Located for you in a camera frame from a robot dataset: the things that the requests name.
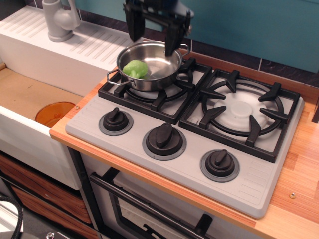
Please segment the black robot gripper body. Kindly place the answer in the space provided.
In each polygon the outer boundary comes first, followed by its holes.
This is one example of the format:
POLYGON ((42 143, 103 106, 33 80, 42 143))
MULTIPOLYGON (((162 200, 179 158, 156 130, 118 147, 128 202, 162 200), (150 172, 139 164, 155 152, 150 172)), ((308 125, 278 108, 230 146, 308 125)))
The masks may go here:
POLYGON ((179 0, 127 0, 123 3, 126 23, 132 27, 146 20, 168 27, 190 25, 194 12, 179 0))

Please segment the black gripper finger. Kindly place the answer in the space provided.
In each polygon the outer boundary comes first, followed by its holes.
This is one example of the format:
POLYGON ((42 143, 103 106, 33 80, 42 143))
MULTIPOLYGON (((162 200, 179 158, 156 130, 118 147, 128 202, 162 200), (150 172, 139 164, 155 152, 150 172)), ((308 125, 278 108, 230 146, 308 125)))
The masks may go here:
POLYGON ((191 33, 191 18, 167 18, 165 37, 165 56, 171 56, 179 48, 183 39, 191 33))
POLYGON ((125 10, 125 14, 130 39, 136 42, 145 33, 145 18, 138 11, 125 10))

